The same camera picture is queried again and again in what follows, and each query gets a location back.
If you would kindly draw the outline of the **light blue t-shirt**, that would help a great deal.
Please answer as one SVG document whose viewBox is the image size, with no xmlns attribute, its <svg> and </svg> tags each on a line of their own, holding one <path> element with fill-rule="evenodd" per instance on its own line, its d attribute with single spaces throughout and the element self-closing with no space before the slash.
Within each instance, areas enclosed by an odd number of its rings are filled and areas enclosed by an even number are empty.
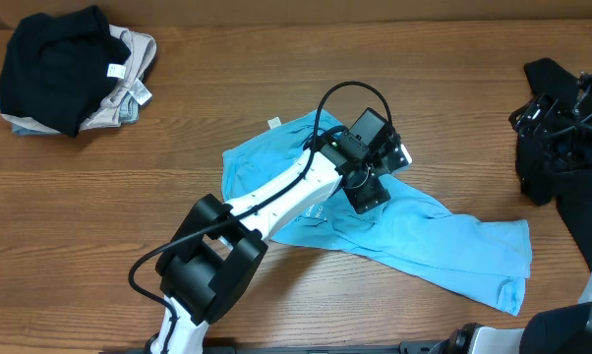
<svg viewBox="0 0 592 354">
<path fill-rule="evenodd" d="M 223 154 L 222 196 L 250 193 L 286 170 L 314 131 L 338 125 L 324 112 L 290 121 Z M 483 222 L 454 214 L 433 197 L 385 175 L 390 199 L 357 213 L 343 192 L 310 206 L 273 241 L 342 251 L 421 277 L 502 312 L 517 315 L 530 275 L 532 248 L 524 220 Z"/>
</svg>

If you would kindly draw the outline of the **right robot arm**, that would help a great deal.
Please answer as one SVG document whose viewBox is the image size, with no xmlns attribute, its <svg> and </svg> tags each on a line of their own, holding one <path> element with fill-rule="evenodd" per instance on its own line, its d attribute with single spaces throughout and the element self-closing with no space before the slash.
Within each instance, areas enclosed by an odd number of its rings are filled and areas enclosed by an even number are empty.
<svg viewBox="0 0 592 354">
<path fill-rule="evenodd" d="M 574 76 L 549 58 L 524 72 L 533 97 L 509 117 L 521 191 L 538 206 L 556 202 L 590 277 L 572 306 L 539 313 L 523 329 L 466 324 L 435 353 L 592 353 L 592 74 Z"/>
</svg>

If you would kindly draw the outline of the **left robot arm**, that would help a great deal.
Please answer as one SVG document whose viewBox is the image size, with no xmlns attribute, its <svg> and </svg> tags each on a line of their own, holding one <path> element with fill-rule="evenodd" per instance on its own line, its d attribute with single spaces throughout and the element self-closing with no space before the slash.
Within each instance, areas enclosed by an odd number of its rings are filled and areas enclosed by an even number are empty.
<svg viewBox="0 0 592 354">
<path fill-rule="evenodd" d="M 357 213 L 378 207 L 390 198 L 381 176 L 411 162 L 390 119 L 368 108 L 351 127 L 315 131 L 292 165 L 256 190 L 224 203 L 201 198 L 156 262 L 165 317 L 146 352 L 201 352 L 209 325 L 248 288 L 267 239 L 338 191 Z"/>
</svg>

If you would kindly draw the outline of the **black crumpled garment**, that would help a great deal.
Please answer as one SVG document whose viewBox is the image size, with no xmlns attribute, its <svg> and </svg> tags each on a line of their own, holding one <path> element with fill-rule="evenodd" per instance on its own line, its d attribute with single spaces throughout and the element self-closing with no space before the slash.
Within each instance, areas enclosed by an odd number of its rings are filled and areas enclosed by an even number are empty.
<svg viewBox="0 0 592 354">
<path fill-rule="evenodd" d="M 576 77 L 551 58 L 526 63 L 523 70 L 532 98 L 545 92 L 575 101 L 575 84 L 582 73 Z M 515 170 L 521 192 L 535 205 L 556 203 L 567 230 L 592 267 L 592 167 L 561 169 L 545 157 L 539 145 L 517 135 Z"/>
</svg>

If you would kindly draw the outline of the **grey-blue folded garment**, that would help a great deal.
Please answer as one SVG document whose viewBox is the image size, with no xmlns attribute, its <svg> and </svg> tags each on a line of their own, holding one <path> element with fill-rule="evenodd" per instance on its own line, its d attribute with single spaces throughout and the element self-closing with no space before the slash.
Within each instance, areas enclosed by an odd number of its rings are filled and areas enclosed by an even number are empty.
<svg viewBox="0 0 592 354">
<path fill-rule="evenodd" d="M 92 118 L 85 121 L 82 129 L 118 128 L 124 124 L 136 123 L 139 119 L 139 104 L 127 93 L 111 118 Z M 12 124 L 12 132 L 18 136 L 56 135 L 49 129 L 28 129 L 16 123 Z"/>
</svg>

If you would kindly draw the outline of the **beige folded garment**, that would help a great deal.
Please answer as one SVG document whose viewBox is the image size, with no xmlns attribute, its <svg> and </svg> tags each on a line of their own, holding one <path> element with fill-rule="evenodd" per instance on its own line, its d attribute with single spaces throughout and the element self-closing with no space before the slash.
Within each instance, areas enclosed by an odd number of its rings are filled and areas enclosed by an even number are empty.
<svg viewBox="0 0 592 354">
<path fill-rule="evenodd" d="M 139 104 L 139 106 L 144 104 L 150 98 L 150 94 L 142 84 L 141 80 L 145 70 L 151 64 L 151 61 L 155 56 L 156 44 L 154 38 L 148 34 L 134 32 L 110 24 L 109 28 L 110 34 L 121 39 L 128 46 L 131 54 L 125 64 L 111 64 L 108 66 L 107 75 L 116 78 L 118 80 L 117 85 L 112 93 L 100 102 L 99 109 L 92 113 L 85 121 L 92 118 L 111 118 L 127 93 Z M 16 117 L 1 112 L 0 114 L 3 119 L 11 124 L 16 123 L 31 130 L 49 129 L 50 131 L 55 131 L 31 118 Z M 84 122 L 81 124 L 79 132 L 83 130 L 82 126 Z"/>
</svg>

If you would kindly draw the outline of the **black folded garment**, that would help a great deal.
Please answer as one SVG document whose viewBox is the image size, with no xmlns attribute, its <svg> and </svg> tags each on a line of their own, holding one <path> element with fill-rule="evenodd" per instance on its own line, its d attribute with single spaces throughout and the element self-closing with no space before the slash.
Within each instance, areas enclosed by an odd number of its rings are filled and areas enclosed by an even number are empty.
<svg viewBox="0 0 592 354">
<path fill-rule="evenodd" d="M 22 19 L 10 38 L 0 74 L 0 112 L 75 137 L 118 80 L 107 75 L 131 51 L 110 34 L 96 6 L 61 17 Z"/>
</svg>

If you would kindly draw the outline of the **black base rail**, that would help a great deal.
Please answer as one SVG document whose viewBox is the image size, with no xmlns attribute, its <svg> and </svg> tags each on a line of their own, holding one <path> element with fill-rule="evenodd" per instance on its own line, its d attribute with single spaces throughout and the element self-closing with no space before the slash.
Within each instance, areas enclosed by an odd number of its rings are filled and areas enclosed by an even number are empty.
<svg viewBox="0 0 592 354">
<path fill-rule="evenodd" d="M 204 354 L 440 354 L 444 352 L 446 341 L 402 341 L 396 345 L 365 346 L 316 346 L 316 347 L 276 347 L 276 348 L 237 348 L 214 346 L 204 349 Z"/>
</svg>

